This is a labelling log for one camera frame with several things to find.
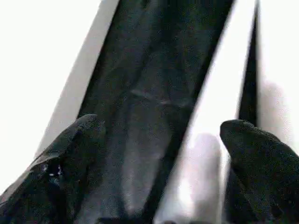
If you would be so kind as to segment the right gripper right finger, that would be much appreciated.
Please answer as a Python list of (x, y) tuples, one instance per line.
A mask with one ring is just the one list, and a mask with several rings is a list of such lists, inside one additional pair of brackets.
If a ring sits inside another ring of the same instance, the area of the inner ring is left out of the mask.
[(231, 216), (240, 223), (299, 222), (299, 157), (275, 135), (244, 120), (221, 124), (235, 184)]

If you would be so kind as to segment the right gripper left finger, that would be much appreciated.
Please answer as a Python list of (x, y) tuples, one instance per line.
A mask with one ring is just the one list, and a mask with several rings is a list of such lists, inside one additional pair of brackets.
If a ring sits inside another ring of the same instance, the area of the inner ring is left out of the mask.
[(105, 132), (95, 114), (62, 131), (0, 196), (0, 222), (73, 223)]

